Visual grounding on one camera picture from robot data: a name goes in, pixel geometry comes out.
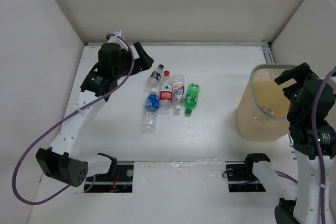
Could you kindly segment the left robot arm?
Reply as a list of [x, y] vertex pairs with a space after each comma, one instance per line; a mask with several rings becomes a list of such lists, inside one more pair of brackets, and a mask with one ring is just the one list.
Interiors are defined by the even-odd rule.
[[140, 42], [134, 43], [138, 58], [117, 42], [108, 42], [98, 51], [98, 62], [80, 86], [75, 114], [67, 119], [47, 149], [40, 148], [36, 160], [45, 176], [79, 187], [88, 177], [89, 165], [79, 160], [80, 141], [85, 126], [109, 100], [118, 80], [150, 69], [154, 60]]

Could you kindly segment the clear bottle orange blue label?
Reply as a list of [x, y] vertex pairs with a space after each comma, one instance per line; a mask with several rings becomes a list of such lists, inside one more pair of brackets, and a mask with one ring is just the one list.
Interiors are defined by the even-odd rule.
[[173, 105], [177, 112], [182, 110], [185, 100], [185, 77], [182, 74], [173, 76]]

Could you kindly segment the clear bottle red label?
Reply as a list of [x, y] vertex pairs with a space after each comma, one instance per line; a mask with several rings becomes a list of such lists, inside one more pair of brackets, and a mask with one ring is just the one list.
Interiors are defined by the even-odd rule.
[[172, 79], [170, 72], [164, 70], [159, 86], [159, 109], [162, 113], [168, 113], [172, 106]]

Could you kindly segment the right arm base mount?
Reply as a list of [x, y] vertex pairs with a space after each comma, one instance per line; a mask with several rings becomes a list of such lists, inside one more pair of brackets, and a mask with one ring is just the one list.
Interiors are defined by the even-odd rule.
[[253, 174], [253, 166], [260, 161], [270, 162], [269, 157], [263, 153], [247, 154], [244, 161], [226, 162], [226, 169], [222, 177], [228, 181], [230, 193], [258, 193], [265, 192], [265, 188]]

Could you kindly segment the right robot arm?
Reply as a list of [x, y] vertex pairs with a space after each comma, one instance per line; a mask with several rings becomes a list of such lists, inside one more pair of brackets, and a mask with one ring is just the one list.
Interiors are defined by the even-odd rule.
[[256, 194], [256, 207], [267, 195], [276, 223], [331, 223], [328, 212], [329, 170], [335, 158], [335, 129], [326, 116], [335, 104], [327, 79], [319, 78], [306, 63], [298, 66], [258, 65], [237, 108], [240, 135], [265, 144], [289, 134], [298, 177], [291, 190], [282, 184], [287, 174], [274, 169], [269, 154], [246, 153], [245, 159], [227, 162], [154, 162], [138, 165], [133, 191], [181, 196], [211, 191], [227, 193], [232, 205], [239, 195]]

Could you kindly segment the green plastic bottle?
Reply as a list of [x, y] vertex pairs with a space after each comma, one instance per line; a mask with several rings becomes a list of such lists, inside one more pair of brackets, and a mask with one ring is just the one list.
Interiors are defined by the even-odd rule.
[[191, 83], [188, 86], [187, 94], [185, 97], [185, 115], [190, 116], [197, 106], [198, 95], [200, 92], [200, 87], [198, 84]]

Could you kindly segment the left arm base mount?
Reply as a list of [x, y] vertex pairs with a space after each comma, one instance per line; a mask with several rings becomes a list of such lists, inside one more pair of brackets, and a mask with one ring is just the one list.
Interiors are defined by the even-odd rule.
[[134, 163], [123, 162], [118, 164], [117, 171], [113, 177], [107, 174], [96, 175], [95, 183], [93, 177], [86, 179], [84, 191], [86, 193], [132, 193], [133, 191]]

